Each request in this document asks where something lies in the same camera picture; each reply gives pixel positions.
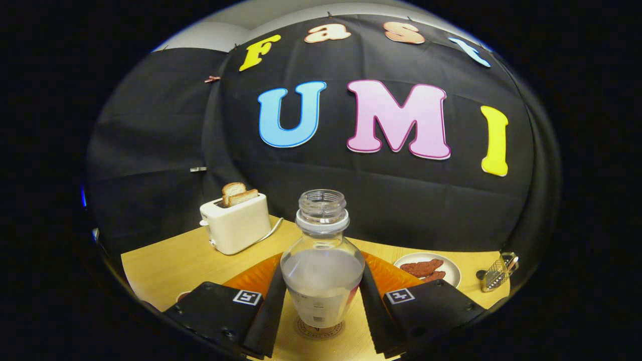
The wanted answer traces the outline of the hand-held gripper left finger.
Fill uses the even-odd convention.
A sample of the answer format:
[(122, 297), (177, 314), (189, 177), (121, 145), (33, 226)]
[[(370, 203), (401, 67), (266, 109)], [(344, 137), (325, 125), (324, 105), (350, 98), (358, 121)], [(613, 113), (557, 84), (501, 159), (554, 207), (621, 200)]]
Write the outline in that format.
[(243, 357), (272, 357), (286, 285), (275, 254), (219, 285), (186, 293), (164, 314), (196, 336)]

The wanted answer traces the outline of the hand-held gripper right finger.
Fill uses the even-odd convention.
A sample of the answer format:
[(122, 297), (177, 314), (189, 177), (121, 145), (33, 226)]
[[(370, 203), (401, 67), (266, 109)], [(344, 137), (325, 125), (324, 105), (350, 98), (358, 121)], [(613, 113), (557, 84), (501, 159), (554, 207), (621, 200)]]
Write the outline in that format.
[(425, 283), (372, 254), (363, 258), (360, 292), (376, 353), (427, 359), (486, 315), (446, 281)]

